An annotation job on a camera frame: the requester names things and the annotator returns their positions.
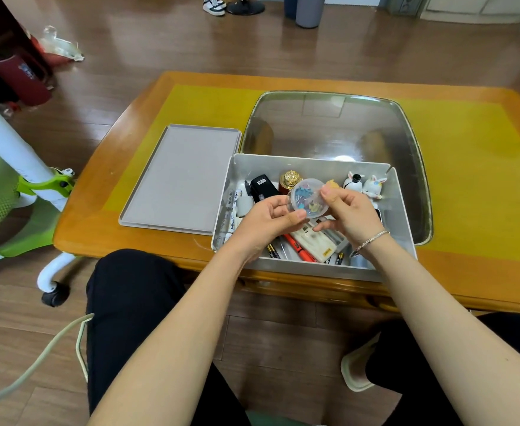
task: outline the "wooden floor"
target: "wooden floor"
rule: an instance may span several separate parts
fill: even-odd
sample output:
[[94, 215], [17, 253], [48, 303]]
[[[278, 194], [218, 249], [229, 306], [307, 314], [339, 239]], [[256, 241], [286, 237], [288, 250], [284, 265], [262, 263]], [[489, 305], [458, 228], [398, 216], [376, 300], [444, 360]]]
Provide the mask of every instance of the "wooden floor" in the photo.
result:
[[[86, 60], [57, 74], [44, 106], [13, 125], [50, 165], [80, 172], [112, 123], [163, 70], [385, 82], [497, 85], [520, 92], [520, 26], [457, 25], [392, 17], [366, 7], [326, 6], [321, 26], [283, 18], [281, 3], [256, 17], [212, 17], [200, 0], [5, 0], [33, 33], [54, 25]], [[19, 209], [0, 240], [25, 222]], [[0, 388], [52, 336], [83, 314], [95, 261], [72, 272], [69, 300], [40, 303], [35, 280], [52, 248], [0, 262]], [[215, 363], [248, 407], [310, 422], [380, 425], [398, 395], [362, 394], [342, 383], [342, 354], [392, 315], [235, 293]], [[0, 402], [0, 426], [83, 425], [85, 383], [74, 334], [37, 373]]]

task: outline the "chair wheel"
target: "chair wheel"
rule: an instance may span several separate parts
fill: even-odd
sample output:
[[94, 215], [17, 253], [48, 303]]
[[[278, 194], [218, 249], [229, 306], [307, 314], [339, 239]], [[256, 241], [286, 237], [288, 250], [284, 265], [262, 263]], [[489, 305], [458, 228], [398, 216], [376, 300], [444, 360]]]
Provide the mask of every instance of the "chair wheel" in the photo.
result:
[[43, 293], [41, 296], [41, 301], [50, 307], [56, 307], [63, 305], [67, 298], [69, 297], [69, 293], [71, 289], [69, 286], [65, 284], [61, 284], [56, 282], [57, 287], [50, 293]]

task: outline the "rabbit figurine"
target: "rabbit figurine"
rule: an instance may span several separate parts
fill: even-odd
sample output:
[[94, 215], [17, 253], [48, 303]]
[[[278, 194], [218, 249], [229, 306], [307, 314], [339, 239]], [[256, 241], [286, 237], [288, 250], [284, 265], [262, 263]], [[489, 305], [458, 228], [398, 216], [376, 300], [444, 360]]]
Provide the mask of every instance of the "rabbit figurine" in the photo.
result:
[[358, 191], [359, 193], [363, 191], [363, 183], [361, 178], [364, 175], [359, 175], [357, 173], [353, 174], [353, 172], [349, 172], [349, 177], [345, 179], [343, 182], [343, 188], [346, 190]]
[[366, 194], [369, 199], [382, 199], [380, 192], [382, 191], [382, 184], [386, 182], [388, 178], [377, 179], [375, 175], [372, 175], [370, 179], [364, 181], [362, 193]]

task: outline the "black pants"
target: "black pants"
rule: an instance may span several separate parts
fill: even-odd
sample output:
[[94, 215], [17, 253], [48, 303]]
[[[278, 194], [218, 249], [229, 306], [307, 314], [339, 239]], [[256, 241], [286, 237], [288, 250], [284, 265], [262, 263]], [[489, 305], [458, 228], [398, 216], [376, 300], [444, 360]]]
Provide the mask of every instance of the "black pants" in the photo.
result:
[[[115, 251], [96, 265], [87, 285], [87, 313], [95, 313], [87, 338], [91, 412], [129, 357], [185, 293], [177, 272], [167, 260], [135, 250]], [[520, 352], [520, 314], [489, 314], [480, 320]], [[385, 425], [461, 424], [402, 320], [384, 326], [366, 373], [373, 383], [403, 394]], [[250, 425], [214, 365], [192, 424]]]

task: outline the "silver bracelet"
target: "silver bracelet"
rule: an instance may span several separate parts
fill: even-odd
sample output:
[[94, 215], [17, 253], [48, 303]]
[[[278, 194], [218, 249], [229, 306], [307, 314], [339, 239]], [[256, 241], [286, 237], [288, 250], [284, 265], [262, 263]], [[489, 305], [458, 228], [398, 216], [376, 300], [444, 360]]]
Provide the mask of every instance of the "silver bracelet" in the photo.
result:
[[380, 236], [385, 235], [386, 233], [390, 234], [390, 232], [388, 230], [384, 230], [384, 231], [380, 232], [378, 235], [372, 236], [370, 239], [364, 241], [362, 244], [360, 244], [358, 247], [355, 248], [355, 250], [351, 253], [351, 255], [349, 257], [357, 256], [365, 246], [370, 244], [372, 241], [377, 240]]

